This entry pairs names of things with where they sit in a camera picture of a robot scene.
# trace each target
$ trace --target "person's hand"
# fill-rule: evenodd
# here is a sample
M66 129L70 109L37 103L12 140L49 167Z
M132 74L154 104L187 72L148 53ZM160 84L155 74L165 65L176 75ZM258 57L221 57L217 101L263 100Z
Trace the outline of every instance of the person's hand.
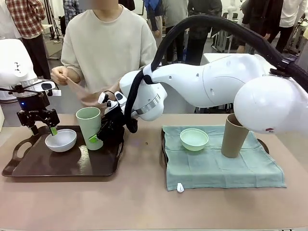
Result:
M159 38L159 36L160 36L160 32L159 32L159 30L154 31L154 35L155 35L155 37L158 39L158 38Z
M67 85L68 69L65 66L58 66L51 70L51 78L56 84Z
M264 36L264 39L265 40L268 40L270 38L270 34L266 34L265 36Z

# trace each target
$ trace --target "cup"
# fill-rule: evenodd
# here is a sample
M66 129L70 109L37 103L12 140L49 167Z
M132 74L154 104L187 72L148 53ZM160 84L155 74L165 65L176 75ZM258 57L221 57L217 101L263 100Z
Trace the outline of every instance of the cup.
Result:
M85 107L76 112L76 117L89 150L98 150L103 146L103 141L96 138L100 131L101 111L96 107Z
M235 114L228 115L223 134L221 153L225 157L236 158L240 153L248 132L249 130L240 124Z

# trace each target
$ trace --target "green cup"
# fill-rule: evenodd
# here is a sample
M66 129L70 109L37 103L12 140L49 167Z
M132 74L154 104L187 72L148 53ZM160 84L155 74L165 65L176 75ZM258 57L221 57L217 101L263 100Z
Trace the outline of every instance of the green cup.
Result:
M76 117L89 150L98 150L103 141L96 138L101 129L101 111L96 107L82 108L76 112Z

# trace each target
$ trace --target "light green bowl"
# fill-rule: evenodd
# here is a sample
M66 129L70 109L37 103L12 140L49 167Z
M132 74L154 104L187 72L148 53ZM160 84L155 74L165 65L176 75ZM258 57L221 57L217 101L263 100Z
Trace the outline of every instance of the light green bowl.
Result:
M189 128L181 132L182 145L190 151L200 151L208 143L208 135L199 129Z

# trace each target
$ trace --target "plaid shirt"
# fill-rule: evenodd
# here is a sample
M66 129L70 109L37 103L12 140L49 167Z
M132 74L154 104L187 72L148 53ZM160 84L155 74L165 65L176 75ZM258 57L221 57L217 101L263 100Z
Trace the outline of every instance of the plaid shirt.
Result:
M63 0L63 9L64 9L66 25L77 14L84 12L84 10L79 9L79 0Z
M40 0L6 0L14 24L21 37L32 39L43 32L44 5Z

